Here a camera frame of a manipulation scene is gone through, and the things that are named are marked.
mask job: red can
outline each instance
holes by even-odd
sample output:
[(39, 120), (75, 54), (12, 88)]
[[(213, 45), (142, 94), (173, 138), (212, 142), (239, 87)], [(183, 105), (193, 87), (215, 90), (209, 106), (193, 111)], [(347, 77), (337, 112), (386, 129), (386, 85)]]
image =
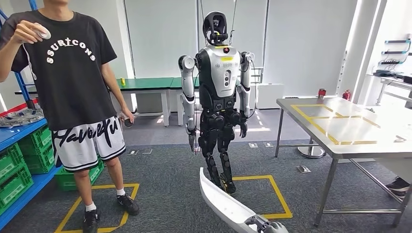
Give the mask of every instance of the red can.
[(350, 90), (346, 90), (346, 91), (342, 94), (342, 98), (344, 98), (345, 100), (349, 100), (349, 99), (350, 99)]
[(320, 88), (318, 91), (318, 99), (323, 99), (325, 95), (326, 95), (326, 90), (323, 88)]

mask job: green crate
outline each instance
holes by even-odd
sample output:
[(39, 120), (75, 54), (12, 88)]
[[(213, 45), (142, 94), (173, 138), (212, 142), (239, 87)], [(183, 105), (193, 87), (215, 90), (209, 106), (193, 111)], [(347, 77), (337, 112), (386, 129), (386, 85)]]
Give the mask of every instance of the green crate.
[[(90, 183), (94, 184), (99, 175), (104, 169), (103, 162), (100, 160), (98, 165), (89, 172)], [(73, 173), (66, 171), (63, 167), (56, 172), (54, 178), (57, 181), (59, 188), (63, 191), (77, 190), (76, 182), (74, 181)]]
[(27, 167), (32, 174), (44, 174), (48, 173), (54, 166), (54, 153), (53, 147), (50, 146), (42, 154), (38, 155), (24, 155), (24, 161), (26, 161)]
[(44, 153), (51, 144), (52, 133), (47, 125), (25, 136), (18, 142), (23, 155), (37, 155)]
[(0, 184), (4, 183), (9, 177), (15, 174), (22, 162), (23, 155), (21, 155), (21, 151), (17, 143), (1, 151)]
[(0, 215), (32, 185), (29, 169), (26, 165), (20, 165), (19, 170), (0, 185)]

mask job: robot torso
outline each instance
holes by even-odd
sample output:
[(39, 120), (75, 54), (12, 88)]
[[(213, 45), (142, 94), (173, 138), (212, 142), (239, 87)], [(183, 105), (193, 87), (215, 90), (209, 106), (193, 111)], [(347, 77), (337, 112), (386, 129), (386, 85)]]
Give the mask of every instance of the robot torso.
[(208, 45), (196, 55), (200, 104), (218, 111), (233, 108), (240, 54), (231, 46)]

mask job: white shorts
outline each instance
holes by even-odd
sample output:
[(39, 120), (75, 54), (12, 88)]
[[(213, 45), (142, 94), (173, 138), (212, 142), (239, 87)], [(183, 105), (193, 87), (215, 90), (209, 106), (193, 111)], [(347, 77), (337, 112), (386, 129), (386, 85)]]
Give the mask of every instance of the white shorts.
[(126, 150), (116, 116), (72, 129), (52, 131), (52, 141), (56, 166), (63, 165), (70, 172), (95, 167), (99, 162), (96, 148), (103, 161), (116, 158)]

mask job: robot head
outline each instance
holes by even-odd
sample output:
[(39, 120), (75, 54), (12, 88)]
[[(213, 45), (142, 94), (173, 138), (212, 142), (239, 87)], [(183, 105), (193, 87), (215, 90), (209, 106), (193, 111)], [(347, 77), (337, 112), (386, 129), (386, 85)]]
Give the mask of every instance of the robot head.
[(222, 12), (212, 11), (207, 14), (203, 22), (203, 36), (211, 45), (222, 45), (228, 38), (226, 16)]

